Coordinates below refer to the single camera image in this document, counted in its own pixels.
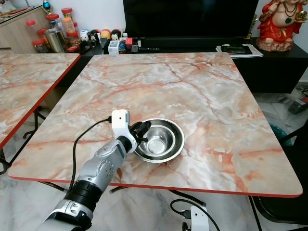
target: black chair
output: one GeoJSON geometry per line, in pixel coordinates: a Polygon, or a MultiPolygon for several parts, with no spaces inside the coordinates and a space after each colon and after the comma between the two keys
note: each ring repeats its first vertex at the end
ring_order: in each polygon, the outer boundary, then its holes
{"type": "Polygon", "coordinates": [[[283,144],[294,136],[297,136],[294,145],[282,145],[282,148],[301,182],[304,193],[297,198],[253,197],[253,200],[258,211],[270,221],[308,225],[308,120],[302,128],[279,142],[283,144]]]}

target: jar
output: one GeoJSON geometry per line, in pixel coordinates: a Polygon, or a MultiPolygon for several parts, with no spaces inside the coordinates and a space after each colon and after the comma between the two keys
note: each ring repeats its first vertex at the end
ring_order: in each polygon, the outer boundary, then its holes
{"type": "Polygon", "coordinates": [[[50,24],[51,24],[51,26],[53,27],[53,28],[55,28],[56,26],[62,26],[62,23],[61,23],[61,21],[60,21],[60,17],[59,17],[59,15],[58,14],[56,14],[56,13],[52,13],[52,14],[48,14],[47,16],[46,16],[46,19],[47,20],[49,20],[49,22],[50,22],[50,24]]]}
{"type": "Polygon", "coordinates": [[[48,30],[49,28],[42,28],[38,31],[38,35],[41,39],[44,39],[45,40],[45,46],[50,49],[50,45],[49,45],[49,42],[46,38],[46,35],[45,35],[45,31],[48,30]]]}
{"type": "Polygon", "coordinates": [[[38,53],[48,53],[49,50],[45,45],[45,39],[33,41],[32,44],[38,53]]]}
{"type": "Polygon", "coordinates": [[[56,13],[49,14],[49,15],[46,16],[46,19],[49,20],[49,22],[50,22],[50,24],[53,28],[58,28],[62,31],[64,38],[66,37],[65,29],[62,25],[62,22],[61,22],[58,14],[56,14],[56,13]]]}
{"type": "Polygon", "coordinates": [[[71,18],[63,18],[62,23],[66,33],[73,33],[75,31],[74,23],[71,18]]]}
{"type": "Polygon", "coordinates": [[[74,31],[73,33],[67,33],[67,38],[72,47],[79,46],[81,44],[81,39],[78,31],[74,31]]]}
{"type": "Polygon", "coordinates": [[[64,18],[71,18],[72,21],[74,21],[74,20],[73,20],[73,17],[72,17],[72,12],[73,12],[73,9],[72,9],[72,8],[70,8],[70,7],[68,7],[68,8],[63,8],[63,9],[61,9],[61,11],[62,11],[62,13],[63,13],[64,18]]]}
{"type": "Polygon", "coordinates": [[[28,35],[30,36],[32,41],[37,41],[39,40],[39,36],[38,36],[38,30],[39,30],[39,26],[35,23],[34,20],[29,20],[26,21],[26,30],[28,35]]]}

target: wooden cabinet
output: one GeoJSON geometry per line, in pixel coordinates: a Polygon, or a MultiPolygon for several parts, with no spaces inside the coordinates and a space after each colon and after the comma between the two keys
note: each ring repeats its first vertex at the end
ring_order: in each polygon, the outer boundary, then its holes
{"type": "Polygon", "coordinates": [[[26,21],[35,20],[39,27],[51,27],[39,6],[0,23],[0,54],[37,53],[26,31],[26,21]]]}

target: metal bowl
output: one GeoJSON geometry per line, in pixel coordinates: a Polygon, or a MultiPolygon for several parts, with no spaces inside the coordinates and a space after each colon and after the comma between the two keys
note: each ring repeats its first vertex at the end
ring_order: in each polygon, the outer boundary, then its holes
{"type": "Polygon", "coordinates": [[[151,163],[163,163],[180,154],[185,137],[176,123],[163,118],[145,121],[150,121],[152,125],[143,136],[148,138],[148,142],[141,143],[135,150],[135,154],[140,159],[151,163]]]}

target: tiled floor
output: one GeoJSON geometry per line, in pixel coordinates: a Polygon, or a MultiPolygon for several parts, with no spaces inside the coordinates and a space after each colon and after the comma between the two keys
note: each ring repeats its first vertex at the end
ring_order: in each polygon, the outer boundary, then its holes
{"type": "MultiPolygon", "coordinates": [[[[308,110],[298,115],[287,109],[299,95],[255,94],[268,121],[287,133],[301,127],[308,118],[308,110]],[[290,98],[284,103],[281,99],[290,98]]],[[[5,146],[10,156],[22,145],[22,135],[33,128],[33,117],[17,131],[5,146]]],[[[178,198],[166,190],[129,188],[103,194],[94,212],[92,231],[179,231],[184,220],[172,212],[169,204],[178,198]]],[[[257,224],[246,196],[215,193],[190,192],[189,194],[206,201],[207,210],[222,231],[257,231],[257,224]]],[[[33,231],[51,212],[64,193],[38,182],[13,180],[7,175],[0,176],[0,230],[33,231]]],[[[178,209],[188,208],[178,205],[178,209]]],[[[300,226],[273,223],[258,214],[263,231],[288,231],[300,226]]]]}

